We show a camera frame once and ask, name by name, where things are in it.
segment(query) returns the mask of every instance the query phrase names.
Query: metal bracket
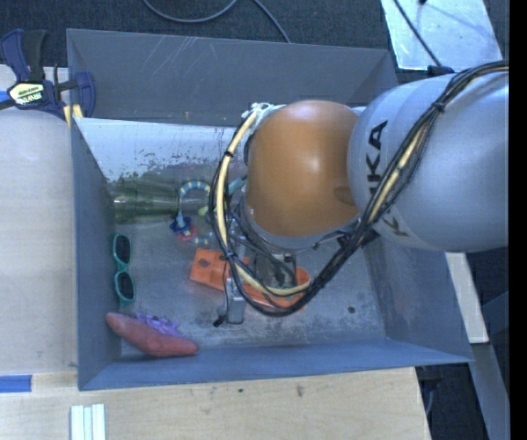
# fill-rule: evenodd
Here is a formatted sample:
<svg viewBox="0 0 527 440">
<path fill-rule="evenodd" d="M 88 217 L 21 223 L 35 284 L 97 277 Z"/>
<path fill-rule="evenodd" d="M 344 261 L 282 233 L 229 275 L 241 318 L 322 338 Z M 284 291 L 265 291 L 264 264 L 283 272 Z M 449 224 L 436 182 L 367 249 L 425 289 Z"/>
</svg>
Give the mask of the metal bracket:
<svg viewBox="0 0 527 440">
<path fill-rule="evenodd" d="M 226 322 L 231 325 L 240 325 L 245 319 L 247 302 L 245 302 L 243 295 L 240 294 L 235 285 L 235 281 L 231 278 L 226 279 L 225 290 Z"/>
</svg>

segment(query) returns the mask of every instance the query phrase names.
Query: teal sunglasses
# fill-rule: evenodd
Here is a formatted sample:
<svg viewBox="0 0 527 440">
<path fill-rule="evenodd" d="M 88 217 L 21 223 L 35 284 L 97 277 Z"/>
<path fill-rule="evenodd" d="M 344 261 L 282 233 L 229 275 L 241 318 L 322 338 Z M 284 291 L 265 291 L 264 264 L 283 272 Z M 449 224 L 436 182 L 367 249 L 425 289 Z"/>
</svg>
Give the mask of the teal sunglasses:
<svg viewBox="0 0 527 440">
<path fill-rule="evenodd" d="M 113 258 L 118 270 L 115 274 L 115 292 L 121 306 L 135 301 L 135 283 L 128 272 L 128 265 L 133 255 L 133 244 L 128 236 L 120 233 L 113 238 Z"/>
</svg>

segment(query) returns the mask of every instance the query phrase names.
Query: black carpet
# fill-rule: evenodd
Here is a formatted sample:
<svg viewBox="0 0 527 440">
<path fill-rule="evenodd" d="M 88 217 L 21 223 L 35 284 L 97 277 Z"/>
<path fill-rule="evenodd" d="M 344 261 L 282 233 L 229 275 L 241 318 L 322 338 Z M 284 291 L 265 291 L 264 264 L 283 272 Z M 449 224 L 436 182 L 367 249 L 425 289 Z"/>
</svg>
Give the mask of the black carpet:
<svg viewBox="0 0 527 440">
<path fill-rule="evenodd" d="M 182 18 L 207 17 L 231 0 L 149 0 Z M 259 0 L 293 43 L 388 49 L 379 0 Z M 510 0 L 484 0 L 505 59 L 510 56 Z M 252 0 L 238 0 L 223 16 L 201 24 L 167 21 L 141 0 L 0 0 L 0 38 L 15 28 L 46 29 L 43 64 L 67 66 L 66 28 L 102 29 L 225 39 L 285 42 L 280 30 Z M 400 81 L 421 74 L 399 73 Z M 508 249 L 468 256 L 481 303 L 508 290 Z M 509 330 L 493 339 L 509 388 Z M 440 367 L 430 414 L 433 440 L 487 438 L 467 366 Z"/>
</svg>

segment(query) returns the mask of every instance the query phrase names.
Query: purple brush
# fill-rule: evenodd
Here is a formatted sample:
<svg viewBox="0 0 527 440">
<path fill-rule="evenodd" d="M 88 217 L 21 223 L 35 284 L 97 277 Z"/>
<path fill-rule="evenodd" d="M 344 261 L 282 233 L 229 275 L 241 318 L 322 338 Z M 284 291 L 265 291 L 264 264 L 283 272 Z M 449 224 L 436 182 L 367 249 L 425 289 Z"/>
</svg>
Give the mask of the purple brush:
<svg viewBox="0 0 527 440">
<path fill-rule="evenodd" d="M 166 336 L 183 337 L 183 334 L 181 334 L 177 330 L 179 324 L 173 323 L 167 318 L 159 319 L 157 316 L 153 316 L 152 314 L 142 314 L 142 313 L 135 313 L 135 317 L 141 323 L 145 323 L 149 327 L 152 327 L 153 329 L 157 329 L 160 333 Z"/>
</svg>

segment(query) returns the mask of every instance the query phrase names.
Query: gray bin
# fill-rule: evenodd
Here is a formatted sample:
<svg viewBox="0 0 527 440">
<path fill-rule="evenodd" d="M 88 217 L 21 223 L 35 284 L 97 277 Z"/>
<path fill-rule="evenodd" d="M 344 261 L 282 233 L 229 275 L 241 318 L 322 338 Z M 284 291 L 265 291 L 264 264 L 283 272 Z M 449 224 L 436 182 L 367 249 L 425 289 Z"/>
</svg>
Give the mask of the gray bin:
<svg viewBox="0 0 527 440">
<path fill-rule="evenodd" d="M 312 97 L 368 104 L 396 84 L 387 51 L 83 30 L 69 31 L 68 42 L 71 70 L 90 70 L 98 96 L 95 118 L 71 130 L 81 390 L 471 359 L 444 253 L 378 238 L 359 250 L 303 311 L 276 319 L 247 308 L 243 324 L 216 328 L 223 294 L 190 280 L 195 246 L 177 239 L 164 218 L 115 220 L 111 191 L 119 178 L 164 184 L 208 180 L 230 126 L 252 102 Z M 212 151 L 201 156 L 198 144 L 176 135 L 188 129 L 205 129 L 201 139 L 212 140 Z M 183 161 L 159 155 L 161 146 L 176 148 L 175 142 L 188 153 L 181 155 Z M 143 160 L 147 154 L 151 161 Z M 234 159 L 235 175 L 240 160 Z M 201 229 L 207 230 L 204 224 Z M 119 311 L 111 255 L 117 231 L 133 240 L 130 271 L 138 291 L 137 301 L 123 312 L 179 323 L 200 346 L 195 356 L 147 357 L 106 324 L 106 313 Z M 333 246 L 310 251 L 300 265 L 313 274 Z"/>
</svg>

